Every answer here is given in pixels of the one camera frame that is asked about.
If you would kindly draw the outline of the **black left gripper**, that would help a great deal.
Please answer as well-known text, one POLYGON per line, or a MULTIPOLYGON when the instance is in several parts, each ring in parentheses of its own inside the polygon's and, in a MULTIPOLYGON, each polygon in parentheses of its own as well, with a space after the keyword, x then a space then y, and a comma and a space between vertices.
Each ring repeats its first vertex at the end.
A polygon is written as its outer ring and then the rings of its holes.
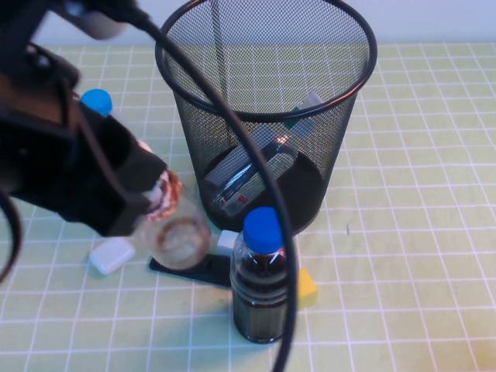
POLYGON ((85 109, 52 122, 1 113, 2 187, 100 235, 130 235, 166 169, 111 116, 85 109))

